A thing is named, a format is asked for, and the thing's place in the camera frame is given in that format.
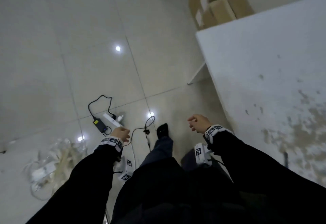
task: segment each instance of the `person's left arm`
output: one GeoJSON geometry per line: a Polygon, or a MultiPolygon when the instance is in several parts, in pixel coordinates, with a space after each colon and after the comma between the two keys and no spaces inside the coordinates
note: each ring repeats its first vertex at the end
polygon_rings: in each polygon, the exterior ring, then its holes
{"type": "Polygon", "coordinates": [[[112,187],[113,164],[121,156],[129,130],[119,127],[94,153],[80,161],[70,178],[28,222],[103,223],[108,193],[112,187]],[[116,139],[115,146],[111,138],[116,139]]]}

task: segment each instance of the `black shoe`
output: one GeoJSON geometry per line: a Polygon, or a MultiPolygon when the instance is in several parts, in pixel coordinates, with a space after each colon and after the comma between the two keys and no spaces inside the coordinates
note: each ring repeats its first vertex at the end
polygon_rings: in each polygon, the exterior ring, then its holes
{"type": "Polygon", "coordinates": [[[165,123],[163,125],[160,125],[157,130],[157,138],[161,139],[162,137],[168,137],[169,136],[169,128],[168,128],[168,124],[165,123]]]}

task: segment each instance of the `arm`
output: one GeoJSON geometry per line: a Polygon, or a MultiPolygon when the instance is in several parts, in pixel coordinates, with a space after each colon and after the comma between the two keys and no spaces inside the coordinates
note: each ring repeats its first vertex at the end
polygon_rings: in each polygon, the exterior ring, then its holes
{"type": "MultiPolygon", "coordinates": [[[[127,141],[129,130],[119,127],[112,136],[127,141]]],[[[101,142],[94,153],[80,161],[51,199],[28,222],[103,223],[108,193],[112,187],[113,164],[122,149],[101,142]]]]}
{"type": "MultiPolygon", "coordinates": [[[[212,125],[202,115],[194,115],[188,121],[193,131],[205,135],[212,125]]],[[[224,129],[214,133],[210,149],[222,157],[240,191],[267,195],[284,214],[293,214],[293,211],[323,213],[325,205],[321,203],[326,197],[324,187],[297,175],[272,157],[245,144],[231,132],[224,129]]]]}

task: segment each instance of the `white table leg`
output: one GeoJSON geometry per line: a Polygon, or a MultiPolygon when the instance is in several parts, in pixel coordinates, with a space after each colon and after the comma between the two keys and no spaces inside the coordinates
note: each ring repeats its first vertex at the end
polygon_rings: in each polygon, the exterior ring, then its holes
{"type": "Polygon", "coordinates": [[[206,65],[206,62],[204,61],[201,66],[199,66],[198,70],[196,70],[195,74],[193,75],[193,77],[190,79],[190,81],[187,83],[188,85],[193,84],[193,80],[195,79],[195,77],[197,76],[197,74],[202,70],[202,68],[206,65]]]}

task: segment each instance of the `table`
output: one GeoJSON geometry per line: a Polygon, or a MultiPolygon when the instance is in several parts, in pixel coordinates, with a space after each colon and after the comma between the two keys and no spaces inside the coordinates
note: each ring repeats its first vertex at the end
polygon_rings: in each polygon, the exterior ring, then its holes
{"type": "Polygon", "coordinates": [[[326,186],[326,0],[197,32],[235,134],[326,186]]]}

